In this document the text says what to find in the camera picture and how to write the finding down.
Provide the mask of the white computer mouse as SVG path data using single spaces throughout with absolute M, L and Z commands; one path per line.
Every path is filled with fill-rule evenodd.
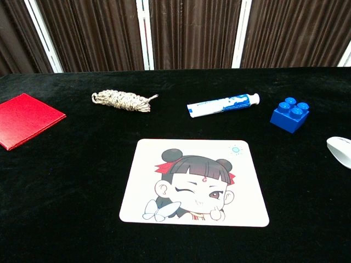
M 333 136 L 326 140 L 327 148 L 343 166 L 351 169 L 351 140 Z

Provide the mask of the brown pleated curtain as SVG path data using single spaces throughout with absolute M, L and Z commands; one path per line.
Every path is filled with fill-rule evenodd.
M 242 68 L 335 67 L 351 41 L 351 0 L 252 0 Z
M 0 77 L 52 72 L 24 0 L 0 0 Z
M 231 68 L 242 0 L 149 0 L 157 70 Z
M 65 72 L 143 70 L 135 0 L 36 0 Z

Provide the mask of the black velvet tablecloth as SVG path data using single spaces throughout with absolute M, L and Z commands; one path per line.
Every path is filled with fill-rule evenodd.
M 0 263 L 351 263 L 351 170 L 326 139 L 351 139 L 351 67 L 6 75 L 0 103 L 27 93 L 66 114 L 0 146 Z M 258 105 L 192 118 L 187 105 Z M 293 134 L 270 123 L 287 97 L 309 105 Z M 142 138 L 245 140 L 264 228 L 128 224 L 119 210 Z

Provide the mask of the cartoon girl mouse pad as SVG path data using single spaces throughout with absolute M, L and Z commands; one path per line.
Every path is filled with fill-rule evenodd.
M 139 140 L 120 219 L 249 227 L 269 223 L 250 148 L 242 140 Z

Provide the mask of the white partition frame post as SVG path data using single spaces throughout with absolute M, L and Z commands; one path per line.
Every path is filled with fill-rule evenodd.
M 240 68 L 245 46 L 246 32 L 250 18 L 252 0 L 241 0 L 239 22 L 235 38 L 235 46 L 231 68 Z
M 40 38 L 40 41 L 43 45 L 43 49 L 46 53 L 46 56 L 49 60 L 51 68 L 54 73 L 63 73 L 64 70 L 62 68 L 59 57 L 56 53 L 56 50 L 53 45 L 53 41 L 50 37 L 46 24 L 44 22 L 43 16 L 39 9 L 36 0 L 23 0 L 26 8 L 29 12 L 31 20 L 35 26 L 36 32 Z
M 351 67 L 351 42 L 344 51 L 337 67 Z
M 154 70 L 149 0 L 135 0 L 135 3 L 137 7 L 144 69 Z

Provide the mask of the white blue toothpaste tube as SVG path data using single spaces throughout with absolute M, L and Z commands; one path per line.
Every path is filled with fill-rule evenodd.
M 187 108 L 192 118 L 212 115 L 231 110 L 239 110 L 252 105 L 258 105 L 260 97 L 257 93 L 253 95 L 243 94 L 222 99 L 188 104 Z

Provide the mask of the red hardcover book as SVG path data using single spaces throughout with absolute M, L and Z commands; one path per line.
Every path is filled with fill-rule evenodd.
M 16 96 L 0 104 L 0 145 L 10 151 L 65 117 L 28 94 Z

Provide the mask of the blue plastic building block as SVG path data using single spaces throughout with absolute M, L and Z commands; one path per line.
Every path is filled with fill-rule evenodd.
M 287 97 L 273 111 L 270 123 L 281 129 L 294 133 L 305 122 L 309 115 L 309 105 L 305 102 L 297 102 L 293 97 Z

